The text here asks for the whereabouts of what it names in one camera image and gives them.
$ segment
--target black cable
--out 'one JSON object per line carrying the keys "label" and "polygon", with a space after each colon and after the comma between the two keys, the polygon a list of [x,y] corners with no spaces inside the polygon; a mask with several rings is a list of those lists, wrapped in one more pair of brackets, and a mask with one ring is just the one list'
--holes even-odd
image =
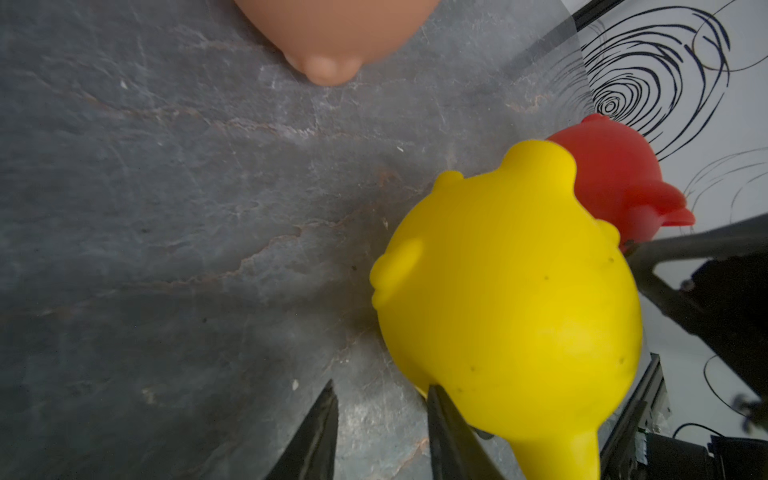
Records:
{"label": "black cable", "polygon": [[677,437],[677,433],[679,433],[680,430],[682,430],[682,429],[684,429],[685,427],[688,427],[688,426],[700,427],[702,429],[709,430],[710,432],[715,433],[715,434],[717,434],[717,435],[719,435],[721,437],[725,436],[722,433],[718,432],[717,430],[712,430],[711,428],[709,428],[706,425],[701,425],[700,423],[688,422],[688,423],[684,423],[683,425],[680,425],[679,427],[677,427],[677,430],[675,430],[674,433],[672,434],[672,438],[674,439],[675,437]]}
{"label": "black cable", "polygon": [[707,360],[707,361],[704,363],[704,368],[703,368],[703,374],[704,374],[704,382],[707,382],[707,386],[708,386],[708,387],[710,387],[710,391],[712,392],[712,394],[713,394],[713,395],[715,395],[715,396],[717,397],[717,399],[718,399],[718,400],[720,400],[720,401],[723,403],[723,405],[725,405],[725,406],[726,406],[726,407],[728,407],[729,409],[733,410],[735,413],[738,413],[739,415],[741,415],[741,416],[742,416],[742,417],[744,417],[745,419],[748,419],[749,417],[747,417],[746,415],[744,415],[742,412],[739,412],[739,411],[738,411],[738,410],[736,410],[734,407],[732,407],[732,406],[731,406],[731,405],[730,405],[728,402],[726,402],[725,400],[723,400],[722,398],[720,398],[720,396],[719,396],[719,395],[717,395],[717,392],[715,392],[715,389],[713,389],[713,388],[712,388],[712,384],[710,383],[710,380],[707,378],[707,365],[709,365],[709,364],[710,364],[710,360],[711,360],[711,359],[713,359],[713,358],[715,358],[716,356],[717,356],[717,355],[712,355],[712,356],[711,356],[711,357],[710,357],[710,358],[709,358],[709,359],[708,359],[708,360]]}

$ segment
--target gray stone surface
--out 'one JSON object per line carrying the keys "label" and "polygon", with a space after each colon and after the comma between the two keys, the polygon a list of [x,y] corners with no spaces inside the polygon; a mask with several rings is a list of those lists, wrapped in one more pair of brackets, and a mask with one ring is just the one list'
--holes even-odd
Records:
{"label": "gray stone surface", "polygon": [[590,112],[563,5],[444,0],[339,88],[228,0],[0,12],[0,478],[262,478],[331,377],[336,478],[428,478],[368,271],[439,172]]}

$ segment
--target black metal frame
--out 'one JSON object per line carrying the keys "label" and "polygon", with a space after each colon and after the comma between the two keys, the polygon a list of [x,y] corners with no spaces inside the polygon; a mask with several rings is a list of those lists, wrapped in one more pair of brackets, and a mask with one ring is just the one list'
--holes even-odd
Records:
{"label": "black metal frame", "polygon": [[635,433],[640,427],[647,427],[652,421],[654,402],[664,385],[659,356],[650,355],[650,364],[627,400],[616,426],[608,436],[600,452],[600,472],[603,480],[632,478],[637,463],[635,456]]}
{"label": "black metal frame", "polygon": [[[768,254],[768,214],[706,233],[640,243],[629,249],[627,262],[643,293],[659,310],[682,326],[691,335],[701,338],[741,379],[762,399],[752,404],[746,416],[755,424],[768,429],[768,319],[734,318],[729,311],[708,305],[696,289],[716,290],[717,286],[697,286],[696,282],[674,290],[654,272],[659,263],[671,260],[714,258],[695,274],[718,263],[759,258]],[[740,278],[708,279],[731,282]],[[762,328],[755,328],[762,322]]]}
{"label": "black metal frame", "polygon": [[580,31],[601,16],[610,12],[611,9],[623,1],[624,0],[592,0],[587,3],[584,7],[580,8],[578,12],[574,13],[576,31]]}

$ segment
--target black line pattern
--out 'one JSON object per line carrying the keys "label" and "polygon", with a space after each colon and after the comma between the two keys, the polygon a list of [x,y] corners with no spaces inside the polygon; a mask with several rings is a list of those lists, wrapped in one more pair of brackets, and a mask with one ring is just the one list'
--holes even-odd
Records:
{"label": "black line pattern", "polygon": [[[707,223],[698,230],[752,217],[765,210],[763,198],[768,190],[768,147],[754,148],[710,162],[696,172],[683,192],[690,211],[707,212]],[[723,201],[727,208],[718,208]]]}
{"label": "black line pattern", "polygon": [[729,51],[714,15],[682,6],[632,15],[582,47],[598,113],[643,134],[660,161],[707,126],[730,80]]}
{"label": "black line pattern", "polygon": [[[720,7],[720,9],[718,9],[718,10],[717,10],[716,12],[714,12],[712,15],[713,15],[713,16],[715,16],[715,17],[717,17],[717,15],[718,15],[718,14],[720,14],[720,13],[721,13],[723,10],[725,10],[726,8],[730,7],[730,6],[731,6],[733,3],[735,3],[736,1],[737,1],[737,0],[730,0],[730,2],[728,2],[728,3],[726,3],[725,5],[723,5],[722,7]],[[755,4],[756,4],[757,2],[764,2],[764,1],[765,1],[765,0],[752,0],[752,2],[753,2],[753,3],[755,3]],[[759,8],[759,7],[758,7],[758,8],[755,8],[755,7],[756,7],[756,5],[749,5],[749,0],[747,0],[747,2],[745,2],[744,0],[742,0],[742,1],[740,1],[740,2],[739,2],[737,5],[736,5],[736,7],[730,7],[730,8],[728,8],[728,12],[726,12],[726,13],[725,13],[725,15],[727,16],[727,14],[728,14],[728,13],[729,13],[731,10],[734,10],[734,8],[738,8],[738,7],[742,7],[742,9],[743,9],[743,10],[744,10],[744,9],[746,9],[746,10],[749,10],[749,13],[747,13],[747,15],[749,15],[749,14],[752,14],[752,15],[759,15],[759,16],[762,16],[762,14],[764,13],[764,12],[760,11],[760,8]],[[693,42],[693,44],[691,45],[691,50],[692,50],[694,53],[696,52],[696,47],[697,47],[697,45],[698,45],[698,44],[701,42],[701,37],[699,36],[700,30],[701,30],[701,28],[700,28],[700,29],[699,29],[699,30],[696,32],[696,34],[694,35],[694,42]],[[759,52],[759,51],[760,51],[760,50],[759,50],[757,47],[758,47],[758,45],[754,45],[754,44],[749,44],[749,45],[746,45],[746,48],[742,48],[740,53],[749,52],[750,54],[754,54],[755,52]],[[768,58],[768,55],[764,55],[762,58],[758,58],[757,60],[753,61],[752,63],[747,63],[747,65],[745,65],[745,66],[743,66],[743,67],[740,67],[739,65],[733,65],[733,63],[734,63],[734,60],[731,58],[731,62],[730,62],[730,65],[728,65],[728,71],[729,71],[730,73],[736,73],[736,72],[738,72],[738,71],[745,71],[745,70],[748,70],[748,69],[750,69],[750,68],[754,67],[755,65],[758,65],[759,63],[762,63],[762,62],[763,62],[764,60],[766,60],[767,58]],[[714,67],[714,66],[710,66],[710,65],[708,65],[707,63],[708,63],[707,61],[704,61],[704,62],[703,62],[703,66],[704,66],[704,68],[706,68],[707,70],[717,70],[717,67]]]}

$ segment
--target rubber duck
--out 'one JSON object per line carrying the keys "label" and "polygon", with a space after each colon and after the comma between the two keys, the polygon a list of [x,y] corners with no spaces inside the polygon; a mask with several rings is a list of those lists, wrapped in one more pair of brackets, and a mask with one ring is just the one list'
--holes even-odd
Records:
{"label": "rubber duck", "polygon": [[576,162],[525,141],[490,173],[441,174],[371,273],[395,364],[507,439],[528,480],[598,480],[598,426],[640,358],[619,233],[576,200]]}
{"label": "rubber duck", "polygon": [[661,227],[696,222],[677,188],[664,183],[656,154],[641,134],[601,114],[549,137],[576,159],[576,198],[619,229],[621,247],[651,240]]}

